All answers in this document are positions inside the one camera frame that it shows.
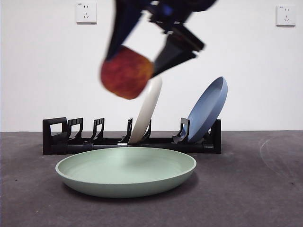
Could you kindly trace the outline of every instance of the green plate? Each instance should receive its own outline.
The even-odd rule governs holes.
[[[63,182],[79,192],[109,198],[157,194],[187,180],[191,156],[160,148],[108,148],[67,157],[56,165]]]

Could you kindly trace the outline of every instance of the dish rack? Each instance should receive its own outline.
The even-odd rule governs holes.
[[[62,124],[62,132],[54,134],[51,132],[51,125]],[[75,136],[71,136],[71,128],[80,125],[79,131]],[[164,148],[179,151],[182,153],[215,153],[221,154],[221,120],[217,119],[210,131],[196,142],[187,141],[189,135],[190,120],[181,118],[180,131],[171,137],[151,137],[152,121],[150,120],[148,129],[143,138],[137,144],[128,144],[133,128],[133,119],[127,121],[126,135],[121,138],[104,137],[105,119],[94,120],[93,134],[89,138],[82,137],[83,118],[68,120],[66,117],[52,118],[43,120],[43,155],[55,154],[78,154],[81,152],[117,147],[150,147]],[[183,128],[186,135],[181,136]]]

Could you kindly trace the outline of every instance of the gray floor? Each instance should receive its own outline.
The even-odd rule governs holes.
[[[223,132],[222,149],[169,192],[102,199],[61,182],[41,133],[1,133],[1,226],[303,226],[303,131]]]

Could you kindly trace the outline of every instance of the wall outlet cover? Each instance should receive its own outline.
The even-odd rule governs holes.
[[[295,26],[296,11],[295,5],[278,5],[276,7],[277,26]]]
[[[78,1],[76,3],[76,22],[77,24],[96,24],[97,2]]]

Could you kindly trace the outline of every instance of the red apple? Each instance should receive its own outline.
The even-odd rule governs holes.
[[[152,74],[152,62],[121,46],[114,58],[103,62],[101,81],[107,90],[117,96],[134,99],[143,91]]]

